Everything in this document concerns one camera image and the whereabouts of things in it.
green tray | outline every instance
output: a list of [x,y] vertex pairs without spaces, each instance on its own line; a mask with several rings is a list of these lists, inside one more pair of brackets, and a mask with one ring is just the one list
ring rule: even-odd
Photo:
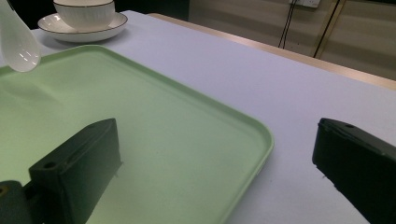
[[270,131],[119,54],[84,46],[30,73],[0,68],[0,180],[86,125],[115,118],[123,165],[88,223],[224,223],[262,168]]

white bowl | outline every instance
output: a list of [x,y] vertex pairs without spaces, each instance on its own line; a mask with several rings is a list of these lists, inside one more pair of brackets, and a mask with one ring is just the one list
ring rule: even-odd
[[47,35],[62,41],[88,43],[108,39],[124,30],[128,18],[116,13],[113,21],[105,28],[91,32],[80,32],[62,20],[58,13],[46,16],[38,21],[38,27]]
[[54,0],[53,5],[62,20],[79,31],[104,29],[116,14],[113,0]]

wall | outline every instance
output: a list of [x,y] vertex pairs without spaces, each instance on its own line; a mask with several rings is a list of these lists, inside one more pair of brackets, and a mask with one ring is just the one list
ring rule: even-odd
[[[335,2],[296,7],[285,49],[313,56]],[[191,0],[189,21],[278,46],[289,8],[288,0]],[[346,0],[319,58],[396,80],[394,12],[396,5]]]

table surface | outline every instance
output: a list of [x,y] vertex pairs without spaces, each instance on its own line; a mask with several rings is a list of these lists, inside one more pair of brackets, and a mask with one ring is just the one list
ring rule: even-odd
[[[122,13],[129,19],[126,29],[95,44],[236,108],[273,132],[274,151],[228,223],[367,223],[312,163],[312,152],[320,118],[345,121],[396,145],[392,82],[370,84],[158,17]],[[33,33],[43,55],[78,46],[41,30]]]

